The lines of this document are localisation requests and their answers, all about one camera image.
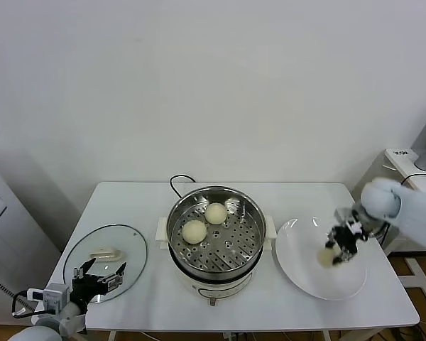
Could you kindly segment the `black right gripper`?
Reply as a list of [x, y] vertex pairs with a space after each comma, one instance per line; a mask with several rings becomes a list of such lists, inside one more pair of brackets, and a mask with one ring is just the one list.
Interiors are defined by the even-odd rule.
[[327, 234], [326, 248], [339, 246], [340, 252], [333, 258], [334, 264], [349, 262], [358, 254], [356, 241], [362, 237], [360, 226], [337, 225]]

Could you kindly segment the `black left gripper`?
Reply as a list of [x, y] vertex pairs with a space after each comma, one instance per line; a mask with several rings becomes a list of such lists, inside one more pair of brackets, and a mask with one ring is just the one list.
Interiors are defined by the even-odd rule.
[[79, 268], [74, 268], [72, 279], [72, 302], [77, 305], [88, 305], [93, 297], [106, 295], [108, 291], [117, 289], [123, 283], [126, 263], [113, 273], [104, 278], [103, 276], [88, 273], [96, 259], [84, 262]]

